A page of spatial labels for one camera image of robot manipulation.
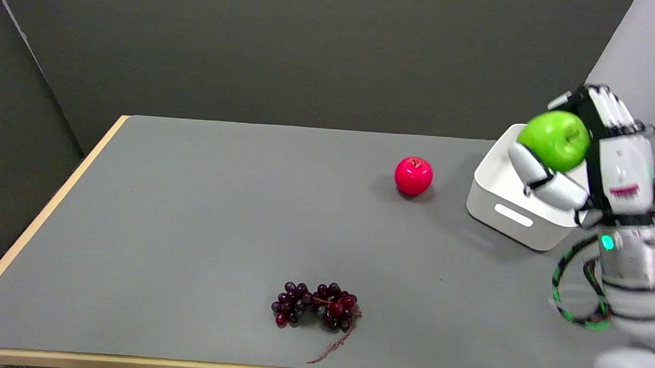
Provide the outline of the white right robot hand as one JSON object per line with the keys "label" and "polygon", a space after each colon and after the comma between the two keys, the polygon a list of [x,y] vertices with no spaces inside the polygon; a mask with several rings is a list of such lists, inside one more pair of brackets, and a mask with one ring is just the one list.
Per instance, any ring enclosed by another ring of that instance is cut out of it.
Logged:
{"label": "white right robot hand", "polygon": [[607,85],[581,84],[548,104],[509,148],[524,194],[557,210],[598,211],[600,226],[654,224],[655,128]]}

